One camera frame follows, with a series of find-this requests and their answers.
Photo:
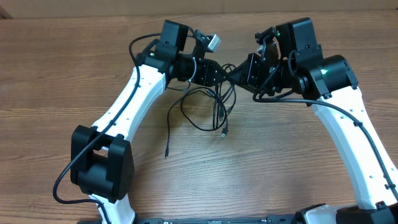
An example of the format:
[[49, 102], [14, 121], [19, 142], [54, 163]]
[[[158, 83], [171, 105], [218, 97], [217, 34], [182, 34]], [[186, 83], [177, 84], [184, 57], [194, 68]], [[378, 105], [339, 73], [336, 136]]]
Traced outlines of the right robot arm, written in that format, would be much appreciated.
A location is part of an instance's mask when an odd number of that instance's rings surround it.
[[258, 103], [311, 107], [331, 136], [353, 186], [354, 205], [298, 211], [294, 223], [396, 223], [397, 167], [366, 112], [359, 82], [341, 55], [324, 57], [304, 17], [255, 34], [259, 48], [229, 76]]

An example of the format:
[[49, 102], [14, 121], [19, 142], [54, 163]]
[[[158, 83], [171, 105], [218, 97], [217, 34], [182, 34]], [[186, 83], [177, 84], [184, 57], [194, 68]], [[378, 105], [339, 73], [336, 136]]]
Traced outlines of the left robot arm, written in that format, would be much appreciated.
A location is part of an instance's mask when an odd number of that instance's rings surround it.
[[92, 126], [78, 126], [72, 134], [71, 161], [65, 171], [71, 182], [89, 197], [101, 215], [100, 223], [134, 223], [127, 192], [134, 178], [131, 151], [134, 135], [153, 102], [176, 78], [196, 83], [222, 106], [222, 97], [211, 87], [226, 80], [218, 63], [204, 58], [216, 51], [218, 35], [166, 20], [161, 33], [138, 54], [131, 54], [134, 68], [123, 91]]

